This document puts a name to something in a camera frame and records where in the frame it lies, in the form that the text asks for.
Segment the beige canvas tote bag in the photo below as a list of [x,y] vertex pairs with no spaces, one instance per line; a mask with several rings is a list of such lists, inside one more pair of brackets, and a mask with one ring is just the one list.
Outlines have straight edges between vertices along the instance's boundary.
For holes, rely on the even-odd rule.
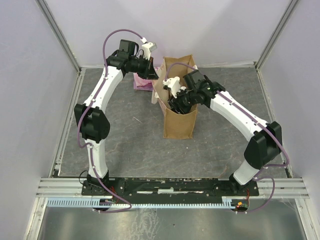
[[168,74],[169,78],[180,77],[180,85],[184,87],[187,85],[184,80],[184,76],[190,73],[192,70],[184,65],[179,64],[171,66],[177,62],[197,68],[195,60],[191,54],[179,58],[165,56],[161,66],[156,71],[158,79],[152,80],[153,91],[151,102],[153,104],[159,104],[162,110],[164,116],[164,138],[177,140],[192,139],[198,114],[198,107],[194,105],[187,114],[179,114],[172,111],[168,104],[168,99],[171,94],[168,90],[163,89],[163,80],[165,79],[167,70],[170,70]]

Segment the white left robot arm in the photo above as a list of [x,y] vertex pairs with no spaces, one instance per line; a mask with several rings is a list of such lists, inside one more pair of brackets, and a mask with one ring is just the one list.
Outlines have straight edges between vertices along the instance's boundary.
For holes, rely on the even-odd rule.
[[122,39],[118,50],[105,59],[102,75],[90,96],[74,107],[78,139],[84,139],[89,158],[89,179],[99,195],[110,191],[109,170],[105,160],[105,139],[110,132],[110,122],[105,112],[117,85],[128,73],[136,73],[145,80],[159,77],[151,53],[157,48],[153,42],[144,41],[139,46],[134,41]]

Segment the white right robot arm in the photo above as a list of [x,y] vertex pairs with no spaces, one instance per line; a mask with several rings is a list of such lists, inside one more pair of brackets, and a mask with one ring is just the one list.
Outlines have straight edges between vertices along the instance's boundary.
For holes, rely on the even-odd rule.
[[186,86],[178,76],[166,78],[162,85],[170,92],[168,104],[174,112],[185,115],[195,105],[205,105],[222,115],[236,127],[248,145],[244,161],[229,177],[229,191],[236,196],[247,190],[248,183],[257,177],[260,170],[282,151],[282,128],[257,117],[239,104],[218,82],[194,70],[184,76]]

